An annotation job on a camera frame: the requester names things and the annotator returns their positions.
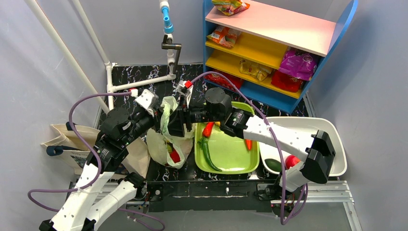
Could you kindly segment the translucent white plastic bag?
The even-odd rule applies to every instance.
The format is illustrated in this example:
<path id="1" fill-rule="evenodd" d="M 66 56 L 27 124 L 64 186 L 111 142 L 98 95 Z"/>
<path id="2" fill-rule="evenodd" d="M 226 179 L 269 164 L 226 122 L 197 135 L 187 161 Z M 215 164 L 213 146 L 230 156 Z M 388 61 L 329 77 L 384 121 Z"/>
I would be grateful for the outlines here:
<path id="1" fill-rule="evenodd" d="M 170 129 L 170 115 L 176 111 L 178 103 L 173 96 L 164 97 L 161 103 L 163 114 L 160 116 L 160 131 L 152 128 L 147 131 L 146 142 L 151 158 L 163 165 L 176 169 L 182 168 L 193 148 L 195 125 L 191 131 L 182 126 L 182 132 Z"/>

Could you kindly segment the red strawberry fruit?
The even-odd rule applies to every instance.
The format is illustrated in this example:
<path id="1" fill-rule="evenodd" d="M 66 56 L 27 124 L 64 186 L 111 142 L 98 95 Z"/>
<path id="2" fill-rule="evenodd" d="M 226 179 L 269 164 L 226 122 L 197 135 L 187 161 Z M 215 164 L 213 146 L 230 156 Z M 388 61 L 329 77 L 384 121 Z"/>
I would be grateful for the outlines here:
<path id="1" fill-rule="evenodd" d="M 180 156 L 175 149 L 173 149 L 169 155 L 174 163 L 180 162 Z"/>

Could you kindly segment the beige canvas tote bag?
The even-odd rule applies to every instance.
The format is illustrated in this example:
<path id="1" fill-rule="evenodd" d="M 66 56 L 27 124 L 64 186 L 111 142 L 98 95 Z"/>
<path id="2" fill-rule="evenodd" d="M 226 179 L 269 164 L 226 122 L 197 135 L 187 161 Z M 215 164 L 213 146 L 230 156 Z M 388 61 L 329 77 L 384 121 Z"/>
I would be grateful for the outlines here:
<path id="1" fill-rule="evenodd" d="M 46 153 L 51 157 L 58 157 L 68 164 L 76 175 L 81 175 L 86 158 L 90 153 L 89 148 L 71 130 L 70 124 L 51 124 L 51 129 L 56 137 L 41 144 Z M 137 138 L 127 146 L 128 155 L 119 165 L 112 179 L 118 180 L 128 173 L 137 172 L 146 177 L 151 157 L 148 146 Z"/>

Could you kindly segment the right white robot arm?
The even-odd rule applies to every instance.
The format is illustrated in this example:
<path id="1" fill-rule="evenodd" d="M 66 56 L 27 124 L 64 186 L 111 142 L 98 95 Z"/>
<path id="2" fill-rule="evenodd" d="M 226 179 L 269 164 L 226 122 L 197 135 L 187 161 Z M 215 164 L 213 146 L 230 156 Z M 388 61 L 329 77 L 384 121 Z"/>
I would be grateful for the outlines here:
<path id="1" fill-rule="evenodd" d="M 284 190 L 293 192 L 309 182 L 328 181 L 336 152 L 327 132 L 305 133 L 269 123 L 265 117 L 234 107 L 221 88 L 208 90 L 203 106 L 188 108 L 185 99 L 180 101 L 164 126 L 170 135 L 183 137 L 194 123 L 219 121 L 220 129 L 231 137 L 264 143 L 300 159 L 294 167 L 282 168 L 279 185 Z"/>

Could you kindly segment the red snack bag left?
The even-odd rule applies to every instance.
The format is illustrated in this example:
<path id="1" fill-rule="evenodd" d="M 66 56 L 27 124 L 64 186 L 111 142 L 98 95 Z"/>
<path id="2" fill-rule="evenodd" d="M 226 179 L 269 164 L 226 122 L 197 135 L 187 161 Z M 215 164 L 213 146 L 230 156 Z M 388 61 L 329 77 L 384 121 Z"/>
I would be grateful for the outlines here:
<path id="1" fill-rule="evenodd" d="M 236 87 L 237 89 L 240 89 L 241 86 L 242 86 L 243 83 L 244 83 L 244 80 L 243 80 L 243 79 L 238 78 L 238 77 L 235 77 L 235 76 L 230 75 L 230 74 L 228 74 L 228 73 L 225 73 L 225 72 L 223 72 L 223 71 L 216 70 L 216 69 L 213 69 L 213 71 L 214 71 L 214 72 L 217 72 L 218 74 L 214 74 L 214 73 L 212 73 L 212 74 L 207 74 L 207 75 L 204 76 L 204 79 L 206 79 L 206 80 L 208 80 L 208 81 L 210 81 L 210 82 L 212 82 L 212 83 L 215 83 L 215 84 L 217 84 L 217 85 L 220 85 L 220 86 L 222 86 L 222 87 L 224 87 L 224 88 L 227 88 L 227 89 L 229 89 L 229 90 L 231 90 L 231 91 L 235 91 L 235 88 L 234 88 L 232 85 L 235 85 L 235 87 Z M 221 76 L 219 75 L 219 73 L 222 74 L 222 75 L 224 75 L 232 84 L 229 83 L 225 78 L 221 77 Z"/>

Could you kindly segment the red snack bag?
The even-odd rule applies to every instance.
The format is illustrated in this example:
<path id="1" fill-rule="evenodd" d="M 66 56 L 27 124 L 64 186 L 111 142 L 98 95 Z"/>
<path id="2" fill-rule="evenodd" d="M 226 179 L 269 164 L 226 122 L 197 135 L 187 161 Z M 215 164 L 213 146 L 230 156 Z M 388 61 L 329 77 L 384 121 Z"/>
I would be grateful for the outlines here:
<path id="1" fill-rule="evenodd" d="M 237 89 L 240 89 L 241 86 L 242 86 L 243 83 L 244 83 L 244 80 L 243 80 L 243 79 L 238 78 L 238 77 L 235 77 L 235 76 L 230 75 L 230 74 L 228 74 L 228 73 L 225 73 L 225 72 L 223 72 L 223 71 L 216 70 L 216 69 L 213 69 L 213 71 L 214 71 L 214 72 L 217 72 L 218 74 L 214 74 L 214 73 L 212 73 L 212 74 L 207 74 L 207 75 L 204 76 L 204 79 L 206 79 L 206 80 L 208 80 L 208 81 L 210 81 L 210 82 L 212 82 L 212 83 L 215 83 L 215 84 L 217 84 L 217 85 L 220 85 L 220 86 L 222 86 L 222 87 L 224 87 L 224 88 L 227 88 L 227 89 L 229 89 L 229 90 L 231 90 L 231 91 L 235 91 L 235 88 L 234 88 L 232 85 L 235 85 L 235 87 L 236 87 Z M 221 77 L 221 76 L 219 75 L 219 73 L 222 74 L 222 75 L 224 75 L 232 84 L 229 83 L 225 78 Z"/>
<path id="2" fill-rule="evenodd" d="M 298 92 L 303 86 L 303 83 L 303 80 L 297 79 L 279 71 L 275 71 L 271 78 L 271 84 L 273 86 L 281 90 L 293 93 Z"/>

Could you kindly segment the orange snack bag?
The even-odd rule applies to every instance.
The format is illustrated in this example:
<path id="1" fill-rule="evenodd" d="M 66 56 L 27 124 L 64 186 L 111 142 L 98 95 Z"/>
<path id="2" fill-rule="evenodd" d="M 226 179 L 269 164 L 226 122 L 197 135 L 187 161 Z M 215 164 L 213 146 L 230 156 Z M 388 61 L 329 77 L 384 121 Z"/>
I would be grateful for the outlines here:
<path id="1" fill-rule="evenodd" d="M 217 25 L 215 30 L 206 37 L 216 44 L 227 48 L 233 48 L 241 33 L 242 32 L 239 30 Z"/>

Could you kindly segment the red snack bag right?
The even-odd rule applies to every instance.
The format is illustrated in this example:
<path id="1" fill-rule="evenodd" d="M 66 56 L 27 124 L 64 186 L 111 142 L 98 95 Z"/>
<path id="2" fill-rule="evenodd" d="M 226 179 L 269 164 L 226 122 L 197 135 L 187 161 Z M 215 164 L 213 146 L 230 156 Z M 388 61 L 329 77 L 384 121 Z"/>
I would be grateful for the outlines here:
<path id="1" fill-rule="evenodd" d="M 297 79 L 279 71 L 275 71 L 271 78 L 271 84 L 273 86 L 281 90 L 293 93 L 298 92 L 303 86 L 303 83 L 303 80 Z"/>

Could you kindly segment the purple snack bag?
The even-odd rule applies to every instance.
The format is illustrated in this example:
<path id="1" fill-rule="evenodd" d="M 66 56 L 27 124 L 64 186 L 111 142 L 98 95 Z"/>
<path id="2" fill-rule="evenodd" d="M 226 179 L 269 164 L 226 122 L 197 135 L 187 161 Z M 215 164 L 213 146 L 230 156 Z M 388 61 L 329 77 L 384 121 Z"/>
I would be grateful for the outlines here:
<path id="1" fill-rule="evenodd" d="M 310 81 L 321 57 L 296 48 L 289 48 L 282 59 L 278 71 L 291 77 Z"/>

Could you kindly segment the red chili pepper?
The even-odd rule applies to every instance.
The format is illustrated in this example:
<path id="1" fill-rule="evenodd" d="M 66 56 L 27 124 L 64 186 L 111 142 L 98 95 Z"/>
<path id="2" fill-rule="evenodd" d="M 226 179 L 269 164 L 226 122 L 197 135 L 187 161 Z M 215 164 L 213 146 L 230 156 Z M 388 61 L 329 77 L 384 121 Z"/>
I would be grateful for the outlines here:
<path id="1" fill-rule="evenodd" d="M 211 133 L 212 133 L 212 129 L 213 129 L 214 124 L 215 124 L 214 122 L 208 122 L 208 123 L 206 124 L 205 128 L 204 128 L 203 131 L 202 131 L 202 136 L 203 136 L 203 137 L 209 138 L 209 137 L 211 136 Z"/>

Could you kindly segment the green chili pepper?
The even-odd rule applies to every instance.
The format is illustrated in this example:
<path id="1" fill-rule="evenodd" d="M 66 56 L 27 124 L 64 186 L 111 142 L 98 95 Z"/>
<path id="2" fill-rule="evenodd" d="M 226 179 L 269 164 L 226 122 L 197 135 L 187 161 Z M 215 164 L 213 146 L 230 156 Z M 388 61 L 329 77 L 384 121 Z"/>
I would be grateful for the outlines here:
<path id="1" fill-rule="evenodd" d="M 202 149 L 203 155 L 204 155 L 204 159 L 206 161 L 206 163 L 215 171 L 218 172 L 222 172 L 222 170 L 220 168 L 218 168 L 217 166 L 215 166 L 215 164 L 212 162 L 211 160 L 211 156 L 210 156 L 210 152 L 209 152 L 209 145 L 208 145 L 208 138 L 206 137 L 202 137 L 199 141 L 198 141 L 199 146 Z"/>

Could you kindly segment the green plastic tray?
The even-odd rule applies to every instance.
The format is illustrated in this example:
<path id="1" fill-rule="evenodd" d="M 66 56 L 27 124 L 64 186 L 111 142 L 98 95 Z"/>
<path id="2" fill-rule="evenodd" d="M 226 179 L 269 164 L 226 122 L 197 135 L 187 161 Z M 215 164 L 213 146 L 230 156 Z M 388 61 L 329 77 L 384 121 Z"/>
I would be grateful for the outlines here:
<path id="1" fill-rule="evenodd" d="M 246 142 L 238 137 L 231 137 L 214 125 L 208 138 L 209 154 L 213 164 L 222 171 L 216 171 L 206 162 L 201 147 L 194 148 L 194 158 L 197 167 L 205 172 L 215 174 L 246 174 L 257 169 L 259 164 L 259 145 L 252 142 L 251 150 Z"/>

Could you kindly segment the dark green avocado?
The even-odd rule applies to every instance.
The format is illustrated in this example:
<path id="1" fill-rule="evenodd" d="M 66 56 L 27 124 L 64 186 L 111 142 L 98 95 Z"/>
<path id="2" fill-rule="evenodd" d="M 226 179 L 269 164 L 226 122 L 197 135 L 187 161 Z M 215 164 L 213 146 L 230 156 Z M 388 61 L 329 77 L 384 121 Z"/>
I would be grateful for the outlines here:
<path id="1" fill-rule="evenodd" d="M 265 164 L 272 171 L 275 171 L 278 173 L 282 172 L 281 162 L 278 160 L 268 158 L 268 159 L 265 159 Z"/>

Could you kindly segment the colourful shelf unit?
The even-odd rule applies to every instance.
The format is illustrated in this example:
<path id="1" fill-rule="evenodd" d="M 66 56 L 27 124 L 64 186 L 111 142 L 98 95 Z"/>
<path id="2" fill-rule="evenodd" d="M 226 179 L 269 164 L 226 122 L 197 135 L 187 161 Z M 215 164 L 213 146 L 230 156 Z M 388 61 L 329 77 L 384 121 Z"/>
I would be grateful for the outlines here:
<path id="1" fill-rule="evenodd" d="M 289 11 L 257 1 L 250 8 L 232 16 L 220 12 L 211 1 L 203 1 L 203 34 L 208 36 L 217 26 L 239 30 L 241 35 L 233 48 L 212 41 L 204 42 L 203 71 L 212 69 L 243 80 L 241 92 L 255 101 L 292 113 L 312 84 L 308 80 L 301 89 L 289 92 L 271 84 L 271 77 L 259 81 L 239 72 L 239 61 L 247 59 L 278 69 L 288 48 L 296 48 L 319 56 L 319 73 L 346 33 L 357 10 L 352 0 L 336 22 Z"/>

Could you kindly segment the white pvc pipe frame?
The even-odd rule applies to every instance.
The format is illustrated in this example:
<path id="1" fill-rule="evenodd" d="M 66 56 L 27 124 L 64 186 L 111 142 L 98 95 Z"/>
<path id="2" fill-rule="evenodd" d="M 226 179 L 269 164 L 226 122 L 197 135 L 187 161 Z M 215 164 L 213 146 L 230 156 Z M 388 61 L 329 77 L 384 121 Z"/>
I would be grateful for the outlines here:
<path id="1" fill-rule="evenodd" d="M 49 18 L 47 17 L 45 12 L 41 8 L 40 4 L 36 0 L 26 0 L 25 3 L 30 8 L 31 12 L 35 15 L 35 17 L 38 19 L 38 21 L 41 23 L 41 25 L 46 30 L 46 32 L 49 34 L 49 36 L 52 38 L 52 40 L 55 42 L 55 44 L 58 46 L 58 48 L 63 52 L 64 57 L 69 62 L 69 64 L 73 67 L 73 69 L 76 71 L 77 75 L 82 79 L 82 82 L 85 84 L 85 86 L 91 91 L 91 93 L 96 94 L 97 93 L 96 89 L 92 85 L 89 78 L 86 76 L 83 69 L 80 67 L 79 63 L 77 62 L 73 54 L 70 52 L 69 48 L 67 47 L 67 45 L 65 44 L 65 42 L 63 41 L 59 33 L 57 32 L 57 30 L 54 28 L 54 26 L 50 22 Z M 169 68 L 169 74 L 162 76 L 162 77 L 155 77 L 155 78 L 148 79 L 148 80 L 137 81 L 134 83 L 118 85 L 118 86 L 113 85 L 113 80 L 112 80 L 112 69 L 114 67 L 114 63 L 112 63 L 109 60 L 108 56 L 103 50 L 103 47 L 100 44 L 100 41 L 98 40 L 98 37 L 95 31 L 93 30 L 92 25 L 80 1 L 74 0 L 73 6 L 77 10 L 82 23 L 84 24 L 86 30 L 88 31 L 88 34 L 90 35 L 90 38 L 92 39 L 93 45 L 95 46 L 100 57 L 103 60 L 105 71 L 106 71 L 106 79 L 107 79 L 106 90 L 108 93 L 115 93 L 120 90 L 128 90 L 130 88 L 140 87 L 140 86 L 168 81 L 168 80 L 174 80 L 176 78 L 177 66 L 179 64 L 179 57 L 180 57 L 182 45 L 180 43 L 174 43 L 174 38 L 172 35 L 172 33 L 174 32 L 174 27 L 173 27 L 173 24 L 171 23 L 171 19 L 169 15 L 168 1 L 166 0 L 159 1 L 159 8 L 162 13 L 162 18 L 164 22 L 164 38 L 163 38 L 161 48 L 163 50 L 167 50 L 167 66 Z"/>

